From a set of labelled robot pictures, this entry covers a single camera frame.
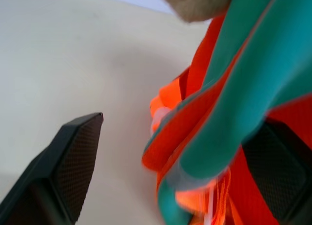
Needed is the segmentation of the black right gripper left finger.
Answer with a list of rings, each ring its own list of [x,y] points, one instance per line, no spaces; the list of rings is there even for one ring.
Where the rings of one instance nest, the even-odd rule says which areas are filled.
[[[64,124],[0,204],[2,225],[74,225],[93,176],[103,114]]]

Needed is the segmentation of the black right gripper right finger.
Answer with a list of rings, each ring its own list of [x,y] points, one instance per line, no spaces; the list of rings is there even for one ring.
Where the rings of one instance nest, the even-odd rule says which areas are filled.
[[[285,123],[268,118],[242,145],[249,172],[281,225],[312,223],[312,151]]]

